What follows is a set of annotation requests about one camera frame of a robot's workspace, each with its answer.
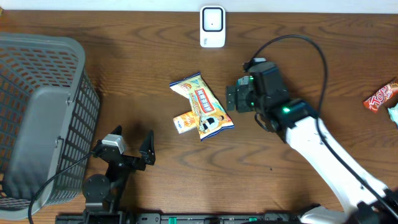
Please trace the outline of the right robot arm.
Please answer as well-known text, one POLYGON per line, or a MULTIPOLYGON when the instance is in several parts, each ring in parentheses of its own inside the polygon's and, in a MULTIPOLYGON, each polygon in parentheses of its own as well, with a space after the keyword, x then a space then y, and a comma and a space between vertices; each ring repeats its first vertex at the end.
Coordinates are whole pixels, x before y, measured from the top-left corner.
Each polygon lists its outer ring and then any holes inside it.
POLYGON ((310 163, 343 207, 313 206, 298 216, 301 223, 397 223, 397 192, 358 164, 306 101, 289 96, 275 63, 254 58, 243 70, 245 76, 226 88, 227 109, 253 111, 262 129, 310 163))

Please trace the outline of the red chocolate bar wrapper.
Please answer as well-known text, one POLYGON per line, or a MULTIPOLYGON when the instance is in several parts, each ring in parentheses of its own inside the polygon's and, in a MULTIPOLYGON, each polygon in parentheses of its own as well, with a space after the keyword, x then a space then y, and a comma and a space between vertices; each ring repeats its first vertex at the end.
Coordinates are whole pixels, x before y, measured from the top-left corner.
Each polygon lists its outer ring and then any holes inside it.
POLYGON ((393 80, 381 87, 377 92, 363 102, 365 108, 377 113, 379 108, 397 94, 397 80, 393 80))

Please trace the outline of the yellow snack bag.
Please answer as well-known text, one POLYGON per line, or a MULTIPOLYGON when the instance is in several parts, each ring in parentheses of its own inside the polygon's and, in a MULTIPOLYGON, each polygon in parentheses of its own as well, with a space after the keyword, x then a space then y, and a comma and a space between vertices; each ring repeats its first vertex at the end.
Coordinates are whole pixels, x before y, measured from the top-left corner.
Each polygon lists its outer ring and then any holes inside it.
POLYGON ((172 82, 169 87, 189 100, 201 141, 234 128, 232 119, 202 79, 200 72, 172 82))

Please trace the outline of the light green snack packet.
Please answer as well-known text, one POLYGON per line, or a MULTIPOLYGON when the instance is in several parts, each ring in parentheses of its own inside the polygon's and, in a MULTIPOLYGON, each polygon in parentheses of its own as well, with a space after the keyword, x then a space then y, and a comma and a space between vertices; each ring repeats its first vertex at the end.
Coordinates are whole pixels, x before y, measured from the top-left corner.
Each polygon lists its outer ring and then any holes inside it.
POLYGON ((388 108, 387 109, 391 121, 393 121, 396 126, 398 126, 398 104, 396 104, 394 107, 388 108))

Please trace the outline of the blue mouthwash bottle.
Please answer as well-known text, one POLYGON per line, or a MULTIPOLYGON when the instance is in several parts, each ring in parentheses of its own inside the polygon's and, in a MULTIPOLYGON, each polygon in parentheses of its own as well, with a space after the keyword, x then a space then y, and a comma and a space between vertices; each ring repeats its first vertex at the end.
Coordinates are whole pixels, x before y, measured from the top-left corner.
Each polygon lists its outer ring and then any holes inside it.
POLYGON ((239 78, 236 82, 236 86, 241 87, 241 86, 248 86, 250 81, 250 76, 243 76, 242 78, 239 78))

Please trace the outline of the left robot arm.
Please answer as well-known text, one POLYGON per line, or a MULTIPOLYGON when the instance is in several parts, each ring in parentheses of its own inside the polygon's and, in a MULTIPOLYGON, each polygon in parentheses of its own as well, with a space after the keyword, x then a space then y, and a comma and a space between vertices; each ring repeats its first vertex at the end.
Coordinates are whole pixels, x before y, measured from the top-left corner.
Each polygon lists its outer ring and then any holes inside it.
POLYGON ((125 150, 121 126, 97 141, 93 156, 105 161, 108 168, 105 174, 92 175, 83 184, 84 224, 135 222, 133 214, 119 209, 120 201, 130 174, 155 164, 154 132, 150 130, 141 144, 139 157, 127 156, 125 150))

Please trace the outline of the small orange snack packet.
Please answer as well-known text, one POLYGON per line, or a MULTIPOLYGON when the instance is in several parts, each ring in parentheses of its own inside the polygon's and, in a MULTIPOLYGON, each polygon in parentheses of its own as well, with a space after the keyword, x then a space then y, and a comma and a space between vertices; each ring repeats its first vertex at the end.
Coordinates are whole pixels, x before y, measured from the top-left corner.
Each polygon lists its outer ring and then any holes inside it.
POLYGON ((173 122, 179 134, 183 134, 197 128, 192 111, 174 117, 173 122))

